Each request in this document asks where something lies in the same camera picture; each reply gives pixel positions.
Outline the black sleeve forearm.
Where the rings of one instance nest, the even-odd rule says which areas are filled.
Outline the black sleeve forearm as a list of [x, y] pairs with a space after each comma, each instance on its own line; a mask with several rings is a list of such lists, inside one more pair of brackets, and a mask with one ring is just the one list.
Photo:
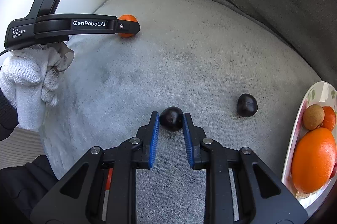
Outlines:
[[[17, 125], [18, 111], [1, 88], [1, 141]], [[1, 169], [1, 223], [32, 223], [33, 208], [57, 182], [47, 156], [43, 155], [25, 165]]]

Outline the left white gloved hand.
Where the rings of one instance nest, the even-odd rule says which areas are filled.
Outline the left white gloved hand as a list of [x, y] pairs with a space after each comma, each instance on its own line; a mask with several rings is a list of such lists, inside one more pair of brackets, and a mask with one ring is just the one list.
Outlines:
[[47, 106], [58, 104], [60, 77], [74, 59], [63, 42], [13, 50], [1, 67], [1, 91], [17, 113], [18, 125], [38, 129]]

